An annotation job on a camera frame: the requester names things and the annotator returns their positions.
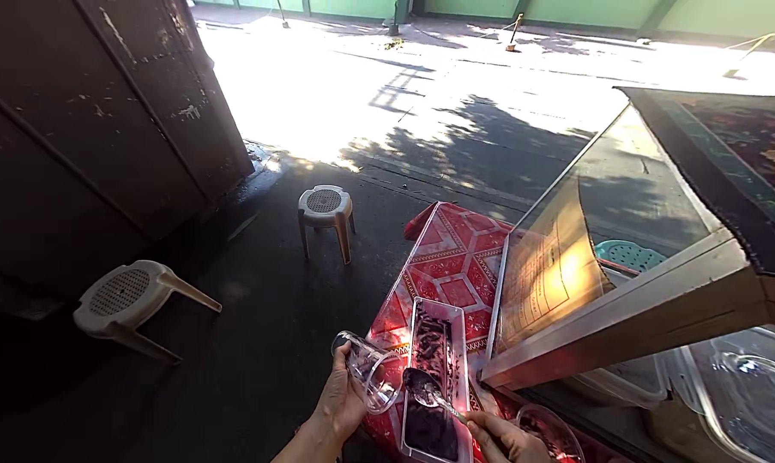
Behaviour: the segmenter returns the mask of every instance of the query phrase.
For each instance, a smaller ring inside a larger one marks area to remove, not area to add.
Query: dark food residue
[[[576,445],[574,443],[565,441],[565,439],[555,435],[555,433],[551,433],[552,435],[550,436],[546,435],[546,431],[549,430],[547,423],[534,417],[523,416],[519,420],[519,427],[544,442],[545,447],[547,447],[547,453],[553,460],[559,463],[576,463],[580,460],[578,455],[567,453],[568,451],[575,453]]]
[[[415,322],[412,364],[429,373],[441,386],[444,398],[452,400],[454,378],[450,321],[435,319],[419,310]],[[404,430],[407,445],[446,460],[459,459],[453,418],[441,407],[428,408],[409,397]]]

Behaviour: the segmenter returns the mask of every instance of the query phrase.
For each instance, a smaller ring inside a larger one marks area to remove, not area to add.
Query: human hand
[[[321,391],[319,403],[311,419],[329,426],[332,438],[339,445],[344,443],[359,426],[367,410],[356,392],[347,373],[344,357],[350,352],[350,341],[336,349],[333,355],[333,371]]]
[[[467,412],[464,417],[487,463],[550,463],[545,443],[515,424],[485,412]],[[499,448],[491,435],[506,448]]]

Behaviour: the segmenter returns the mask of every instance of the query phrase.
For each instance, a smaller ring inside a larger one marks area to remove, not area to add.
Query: white plastic stool
[[[94,338],[114,340],[167,363],[181,357],[136,332],[158,311],[173,291],[221,313],[222,305],[176,277],[165,265],[152,260],[136,260],[98,279],[84,292],[81,307],[73,320]]]
[[[353,222],[353,201],[350,195],[344,193],[341,186],[332,184],[319,184],[302,193],[299,198],[299,230],[302,233],[302,247],[304,258],[310,260],[308,249],[308,236],[305,227],[336,229],[339,237],[339,247],[344,264],[350,263],[350,239],[347,233],[347,223],[350,229],[356,232],[356,224]]]

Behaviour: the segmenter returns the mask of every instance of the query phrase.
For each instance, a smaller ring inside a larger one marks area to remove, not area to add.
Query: green fence
[[[393,17],[393,0],[310,0],[310,11],[339,16]]]
[[[526,18],[585,26],[638,29],[658,0],[533,0]]]
[[[758,37],[775,32],[775,0],[413,0],[413,10],[430,15],[513,21],[556,26],[593,26],[640,30],[643,35],[685,33],[724,37]],[[275,0],[207,0],[197,3],[278,8]],[[281,0],[291,12],[372,19],[393,17],[394,0]],[[409,9],[400,0],[400,19]]]
[[[425,0],[424,11],[446,15],[512,17],[518,0]]]
[[[715,36],[775,32],[775,0],[678,0],[659,29]]]
[[[219,3],[223,3],[227,0],[218,0]],[[282,9],[289,11],[289,12],[303,12],[304,11],[304,5],[302,5],[302,0],[281,0],[282,3]],[[257,8],[273,8],[275,10],[279,9],[279,4],[276,3],[276,0],[238,0],[238,4],[240,6],[255,6]]]

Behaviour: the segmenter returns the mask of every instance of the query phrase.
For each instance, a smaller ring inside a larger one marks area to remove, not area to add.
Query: teal plastic stool
[[[667,259],[655,250],[640,247],[631,241],[602,241],[593,247],[593,250],[596,252],[596,257],[624,265],[637,272],[645,272]]]

